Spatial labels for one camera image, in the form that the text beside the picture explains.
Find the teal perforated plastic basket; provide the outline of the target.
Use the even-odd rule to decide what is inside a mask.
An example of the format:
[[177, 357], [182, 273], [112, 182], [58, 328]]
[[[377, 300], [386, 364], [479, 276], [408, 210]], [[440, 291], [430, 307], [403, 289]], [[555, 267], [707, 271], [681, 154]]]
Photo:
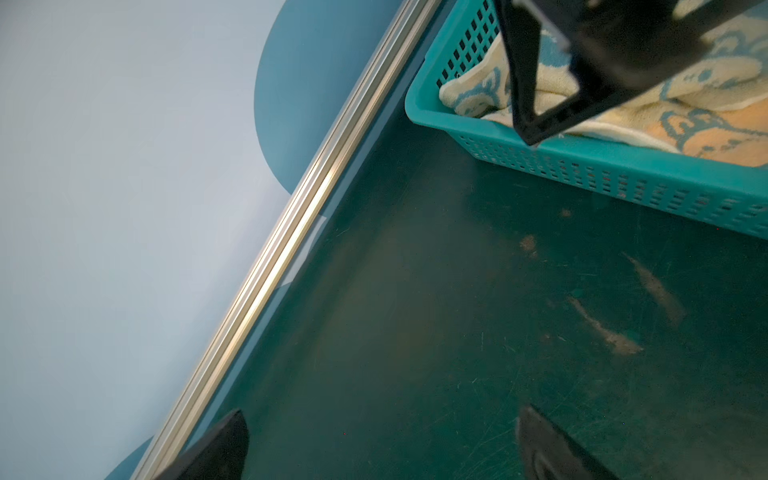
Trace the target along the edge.
[[490, 1], [451, 9], [411, 84], [407, 116], [478, 160], [758, 238], [767, 236], [767, 172], [576, 136], [527, 146], [514, 130], [455, 115], [439, 88], [478, 64], [498, 32]]

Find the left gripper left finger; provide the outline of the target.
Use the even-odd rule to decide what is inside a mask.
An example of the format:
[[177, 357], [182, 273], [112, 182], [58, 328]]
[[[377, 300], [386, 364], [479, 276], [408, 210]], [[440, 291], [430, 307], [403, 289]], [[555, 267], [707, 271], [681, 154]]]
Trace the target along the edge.
[[240, 480], [249, 450], [243, 412], [228, 413], [192, 447], [179, 455], [157, 480]]

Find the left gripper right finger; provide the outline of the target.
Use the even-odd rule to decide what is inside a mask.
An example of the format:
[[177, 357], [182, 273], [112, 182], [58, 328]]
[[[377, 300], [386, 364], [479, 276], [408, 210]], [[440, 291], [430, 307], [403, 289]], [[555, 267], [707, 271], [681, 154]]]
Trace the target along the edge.
[[515, 435], [526, 479], [618, 479], [534, 405], [520, 407]]

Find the bunny face pattern towel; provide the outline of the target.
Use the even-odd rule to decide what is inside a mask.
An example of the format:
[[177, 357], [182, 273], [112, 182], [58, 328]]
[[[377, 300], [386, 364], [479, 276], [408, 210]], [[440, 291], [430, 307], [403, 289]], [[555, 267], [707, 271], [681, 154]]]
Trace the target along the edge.
[[[711, 46], [696, 64], [639, 97], [566, 134], [767, 169], [767, 1], [704, 35]], [[569, 57], [544, 30], [540, 43], [541, 113], [575, 86]], [[509, 66], [499, 37], [468, 73], [439, 88], [455, 114], [513, 126]]]

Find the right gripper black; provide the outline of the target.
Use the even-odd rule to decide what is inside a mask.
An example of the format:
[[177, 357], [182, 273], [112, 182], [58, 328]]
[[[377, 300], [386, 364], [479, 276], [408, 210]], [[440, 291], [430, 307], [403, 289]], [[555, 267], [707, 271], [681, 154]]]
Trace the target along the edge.
[[[678, 13], [678, 1], [496, 1], [514, 130], [536, 145], [640, 95], [703, 58], [704, 35], [757, 4], [704, 1]], [[562, 43], [575, 86], [539, 113], [544, 30]]]

